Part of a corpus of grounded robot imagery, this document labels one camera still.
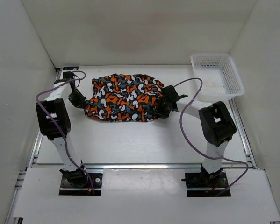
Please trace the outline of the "orange camouflage shorts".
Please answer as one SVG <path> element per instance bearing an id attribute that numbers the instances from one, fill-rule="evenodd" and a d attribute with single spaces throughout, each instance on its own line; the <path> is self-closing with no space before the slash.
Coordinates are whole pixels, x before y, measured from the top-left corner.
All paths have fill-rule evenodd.
<path id="1" fill-rule="evenodd" d="M 85 115 L 106 122 L 151 122 L 164 84 L 146 74 L 112 74 L 92 79 L 93 95 Z"/>

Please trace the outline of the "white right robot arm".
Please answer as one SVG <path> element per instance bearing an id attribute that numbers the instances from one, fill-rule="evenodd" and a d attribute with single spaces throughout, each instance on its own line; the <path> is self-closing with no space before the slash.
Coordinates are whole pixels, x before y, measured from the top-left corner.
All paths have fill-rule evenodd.
<path id="1" fill-rule="evenodd" d="M 178 95 L 175 88 L 170 85 L 161 91 L 162 97 L 156 107 L 155 113 L 159 118 L 168 118 L 170 112 L 179 112 L 179 126 L 183 137 L 191 148 L 204 157 L 201 164 L 200 181 L 204 186 L 210 187 L 222 173 L 222 160 L 226 146 L 237 132 L 236 125 L 224 102 L 218 101 L 206 104 L 192 99 L 189 103 L 178 102 L 187 95 Z M 206 152 L 197 149 L 186 136 L 182 119 L 184 114 L 199 119 L 203 136 L 207 141 Z"/>

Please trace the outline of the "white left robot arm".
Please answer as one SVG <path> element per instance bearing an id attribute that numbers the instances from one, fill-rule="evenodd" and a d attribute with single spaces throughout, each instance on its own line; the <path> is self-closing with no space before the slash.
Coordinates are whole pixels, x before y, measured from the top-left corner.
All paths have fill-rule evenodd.
<path id="1" fill-rule="evenodd" d="M 52 142 L 63 162 L 64 168 L 60 172 L 69 182 L 83 187 L 88 182 L 88 175 L 71 143 L 71 122 L 65 106 L 69 100 L 75 108 L 86 107 L 86 97 L 76 87 L 76 82 L 84 77 L 79 78 L 76 73 L 65 71 L 52 89 L 37 94 L 36 113 L 41 134 Z"/>

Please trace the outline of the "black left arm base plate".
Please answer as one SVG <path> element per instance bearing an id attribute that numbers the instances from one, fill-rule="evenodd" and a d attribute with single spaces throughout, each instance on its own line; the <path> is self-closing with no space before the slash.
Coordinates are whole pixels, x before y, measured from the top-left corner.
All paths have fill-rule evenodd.
<path id="1" fill-rule="evenodd" d="M 80 170 L 67 172 L 60 169 L 62 179 L 59 188 L 60 196 L 100 196 L 103 173 L 83 175 Z"/>

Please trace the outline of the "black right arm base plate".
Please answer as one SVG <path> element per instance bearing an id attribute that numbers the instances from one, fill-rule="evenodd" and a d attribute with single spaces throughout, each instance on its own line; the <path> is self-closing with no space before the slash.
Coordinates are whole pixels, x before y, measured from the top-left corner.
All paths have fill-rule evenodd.
<path id="1" fill-rule="evenodd" d="M 181 180 L 186 183 L 187 197 L 231 197 L 229 189 L 222 193 L 229 185 L 225 172 L 210 182 L 201 173 L 185 173 Z"/>

